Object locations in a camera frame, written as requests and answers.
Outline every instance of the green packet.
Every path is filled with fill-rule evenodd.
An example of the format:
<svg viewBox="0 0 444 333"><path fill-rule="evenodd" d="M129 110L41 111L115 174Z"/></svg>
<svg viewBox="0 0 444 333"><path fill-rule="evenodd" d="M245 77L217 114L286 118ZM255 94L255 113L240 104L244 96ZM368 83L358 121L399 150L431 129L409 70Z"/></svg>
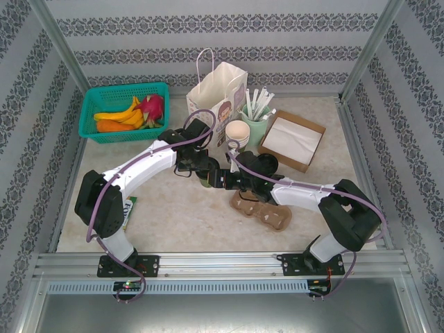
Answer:
<svg viewBox="0 0 444 333"><path fill-rule="evenodd" d="M126 225L130 220L131 213L133 212L134 204L137 201L136 196L129 196L123 203L123 229L126 230Z"/></svg>

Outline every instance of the metal bracket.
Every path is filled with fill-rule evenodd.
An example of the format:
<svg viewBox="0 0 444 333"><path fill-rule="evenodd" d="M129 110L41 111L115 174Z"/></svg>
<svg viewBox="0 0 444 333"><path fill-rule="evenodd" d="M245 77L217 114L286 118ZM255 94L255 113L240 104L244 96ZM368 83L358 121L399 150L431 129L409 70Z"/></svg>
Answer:
<svg viewBox="0 0 444 333"><path fill-rule="evenodd" d="M284 276L328 276L330 275L344 275L344 263L341 255L335 255L330 261L321 265L317 272L309 270L304 264L304 256L302 253L284 253L276 257L282 262L282 271Z"/></svg>
<svg viewBox="0 0 444 333"><path fill-rule="evenodd" d="M144 275L145 278L156 278L159 272L160 257L158 255L138 255L135 262L135 269ZM99 278L136 278L137 275L128 271L124 267L116 264L107 255L102 255L97 268Z"/></svg>

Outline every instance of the white napkin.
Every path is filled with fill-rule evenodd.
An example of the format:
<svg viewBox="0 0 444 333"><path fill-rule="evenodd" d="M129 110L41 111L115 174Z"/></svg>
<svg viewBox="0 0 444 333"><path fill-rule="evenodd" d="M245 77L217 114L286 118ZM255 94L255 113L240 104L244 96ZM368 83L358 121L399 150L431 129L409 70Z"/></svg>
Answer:
<svg viewBox="0 0 444 333"><path fill-rule="evenodd" d="M263 147L303 164L310 164L322 134L304 126L277 118Z"/></svg>

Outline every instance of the patterned wallpaper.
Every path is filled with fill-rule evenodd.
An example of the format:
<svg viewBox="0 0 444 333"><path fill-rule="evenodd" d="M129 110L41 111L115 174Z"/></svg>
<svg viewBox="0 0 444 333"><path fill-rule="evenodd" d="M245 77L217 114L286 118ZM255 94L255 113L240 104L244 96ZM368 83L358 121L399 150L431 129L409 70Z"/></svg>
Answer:
<svg viewBox="0 0 444 333"><path fill-rule="evenodd" d="M186 94L197 83L196 56L212 47L217 62L249 72L249 85L339 93L386 0L47 4L94 87L161 80ZM203 73L210 60L203 56Z"/></svg>
<svg viewBox="0 0 444 333"><path fill-rule="evenodd" d="M444 332L443 22L439 1L407 1L349 100L433 332Z"/></svg>
<svg viewBox="0 0 444 333"><path fill-rule="evenodd" d="M25 0L0 3L0 332L48 250L78 148L80 93Z"/></svg>

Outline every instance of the banana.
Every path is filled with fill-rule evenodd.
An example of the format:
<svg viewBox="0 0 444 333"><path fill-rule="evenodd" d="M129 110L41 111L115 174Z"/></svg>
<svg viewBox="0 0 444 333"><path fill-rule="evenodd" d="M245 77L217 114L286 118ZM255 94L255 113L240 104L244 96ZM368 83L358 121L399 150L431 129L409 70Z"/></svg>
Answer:
<svg viewBox="0 0 444 333"><path fill-rule="evenodd" d="M134 108L139 105L139 100L137 99L136 96L133 97L133 103L131 104L131 106L123 111L123 112L102 112L102 113L96 113L94 115L94 120L95 121L99 121L102 119L107 119L107 120L114 120L114 121L125 121L128 120L129 118L131 118L132 116L134 116Z"/></svg>
<svg viewBox="0 0 444 333"><path fill-rule="evenodd" d="M137 121L137 123L135 123L133 126L134 126L134 128L137 130L137 129L139 129L140 127L142 127L143 124L144 124L144 118L142 117L142 118L139 119L139 120Z"/></svg>
<svg viewBox="0 0 444 333"><path fill-rule="evenodd" d="M125 120L125 121L121 121L121 123L125 123L125 124L128 124L128 125L134 125L141 118L142 119L144 118L144 116L142 114L142 111L140 111L140 109L136 109L135 112L134 112L134 115L131 118L129 118L128 120Z"/></svg>

